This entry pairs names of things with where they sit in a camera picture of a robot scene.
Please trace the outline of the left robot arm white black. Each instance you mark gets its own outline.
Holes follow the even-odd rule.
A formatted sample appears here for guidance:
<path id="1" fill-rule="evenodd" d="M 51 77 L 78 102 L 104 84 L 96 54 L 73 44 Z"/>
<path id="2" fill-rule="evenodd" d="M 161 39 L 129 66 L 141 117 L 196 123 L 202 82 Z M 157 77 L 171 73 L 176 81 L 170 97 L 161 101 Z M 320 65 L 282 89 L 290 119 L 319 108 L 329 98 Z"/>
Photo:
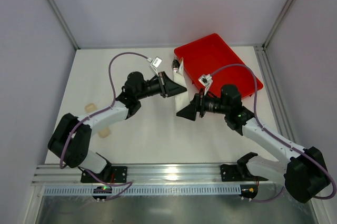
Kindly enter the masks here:
<path id="1" fill-rule="evenodd" d="M 159 72 L 145 80 L 140 72 L 132 72 L 111 105 L 79 117 L 65 114 L 49 140 L 48 149 L 60 159 L 61 169 L 80 168 L 94 179 L 107 181 L 112 174 L 112 164 L 90 150 L 91 137 L 103 128 L 135 115 L 141 107 L 141 99 L 154 95 L 179 99 L 186 91 L 182 73 L 174 72 L 169 78 L 165 72 Z"/>

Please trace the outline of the white paper napkin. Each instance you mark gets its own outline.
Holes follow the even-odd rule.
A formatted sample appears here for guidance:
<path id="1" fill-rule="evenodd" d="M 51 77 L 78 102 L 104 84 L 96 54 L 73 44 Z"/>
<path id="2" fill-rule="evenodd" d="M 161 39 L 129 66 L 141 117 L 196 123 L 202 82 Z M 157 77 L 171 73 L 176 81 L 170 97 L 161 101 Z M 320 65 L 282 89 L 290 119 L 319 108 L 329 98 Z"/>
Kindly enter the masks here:
<path id="1" fill-rule="evenodd" d="M 184 63 L 183 60 L 179 60 L 181 63 L 180 70 L 178 73 L 173 72 L 173 81 L 187 88 L 186 81 L 184 78 Z M 185 108 L 189 103 L 189 93 L 188 91 L 174 96 L 175 98 L 175 112 L 177 113 L 181 109 Z"/>

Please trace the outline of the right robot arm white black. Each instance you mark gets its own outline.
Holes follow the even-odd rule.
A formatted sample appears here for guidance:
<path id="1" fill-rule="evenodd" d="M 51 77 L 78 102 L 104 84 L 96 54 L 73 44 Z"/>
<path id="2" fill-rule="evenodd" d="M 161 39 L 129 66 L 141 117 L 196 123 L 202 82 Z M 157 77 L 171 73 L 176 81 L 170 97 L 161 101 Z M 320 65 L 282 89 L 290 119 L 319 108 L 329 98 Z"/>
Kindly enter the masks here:
<path id="1" fill-rule="evenodd" d="M 306 149 L 262 123 L 256 112 L 242 105 L 241 94 L 235 85 L 224 85 L 220 97 L 196 93 L 192 100 L 188 93 L 175 98 L 178 117 L 195 121 L 206 112 L 224 114 L 227 126 L 266 151 L 276 161 L 249 153 L 237 161 L 237 169 L 243 178 L 262 177 L 283 186 L 298 202 L 312 198 L 327 200 L 336 195 L 336 183 L 326 168 L 322 153 L 315 147 Z"/>

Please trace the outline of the silver spoon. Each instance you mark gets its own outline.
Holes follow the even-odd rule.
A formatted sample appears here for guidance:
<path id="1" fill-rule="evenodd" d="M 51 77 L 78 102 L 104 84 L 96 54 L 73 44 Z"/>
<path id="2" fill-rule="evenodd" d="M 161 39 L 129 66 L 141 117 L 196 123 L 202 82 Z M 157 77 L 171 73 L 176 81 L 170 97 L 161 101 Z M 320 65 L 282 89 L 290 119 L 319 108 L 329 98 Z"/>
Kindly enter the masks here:
<path id="1" fill-rule="evenodd" d="M 172 61 L 172 71 L 174 73 L 178 73 L 179 72 L 180 66 L 181 66 L 181 63 L 180 63 L 180 61 L 178 59 L 174 59 Z"/>

